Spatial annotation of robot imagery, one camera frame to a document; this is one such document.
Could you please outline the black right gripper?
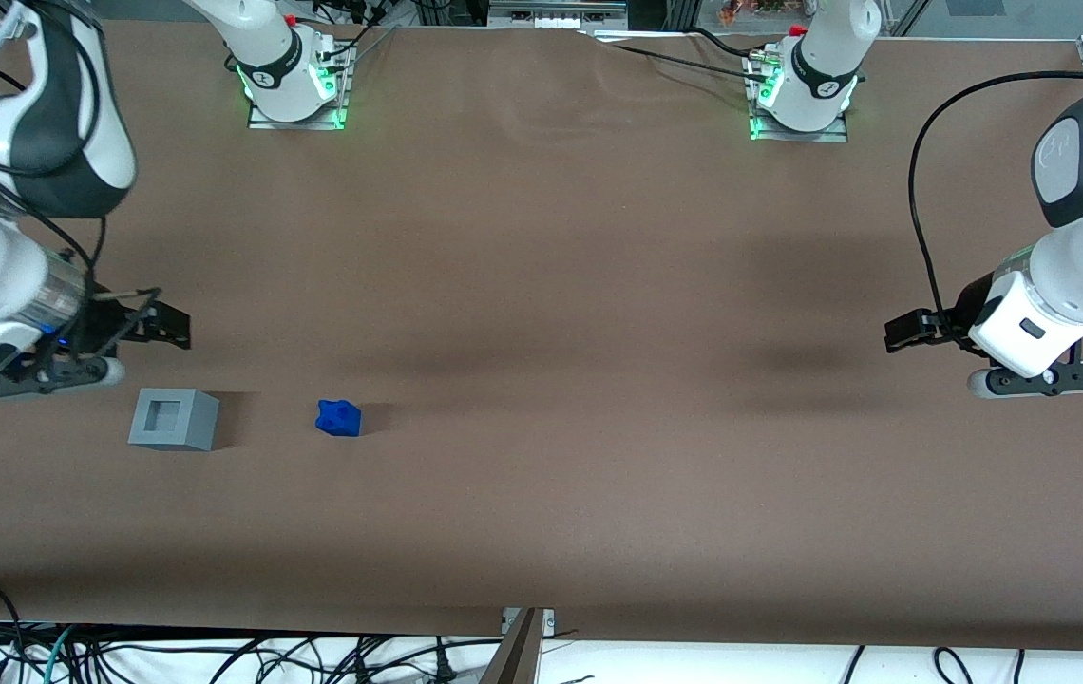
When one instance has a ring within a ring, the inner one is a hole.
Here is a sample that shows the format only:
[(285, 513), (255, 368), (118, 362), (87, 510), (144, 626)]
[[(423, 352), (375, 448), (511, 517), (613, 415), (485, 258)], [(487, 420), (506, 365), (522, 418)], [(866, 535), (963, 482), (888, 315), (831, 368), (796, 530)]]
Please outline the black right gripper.
[(78, 311), (38, 342), (38, 368), (49, 368), (63, 350), (69, 355), (108, 355), (119, 342), (160, 341), (193, 348), (190, 314), (168, 304), (151, 304), (151, 312), (139, 312), (121, 302), (141, 295), (142, 291), (113, 294), (107, 287), (87, 280)]

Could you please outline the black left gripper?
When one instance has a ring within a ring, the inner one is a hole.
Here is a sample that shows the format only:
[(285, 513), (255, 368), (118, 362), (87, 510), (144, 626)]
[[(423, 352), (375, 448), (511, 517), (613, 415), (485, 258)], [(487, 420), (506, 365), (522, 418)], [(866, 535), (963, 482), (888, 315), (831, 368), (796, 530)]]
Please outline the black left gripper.
[(994, 274), (986, 274), (964, 286), (954, 307), (911, 311), (885, 323), (885, 351), (898, 353), (922, 345), (953, 345), (973, 355), (988, 355), (973, 339), (973, 329), (984, 324), (1003, 302), (1003, 294), (993, 292), (994, 278)]

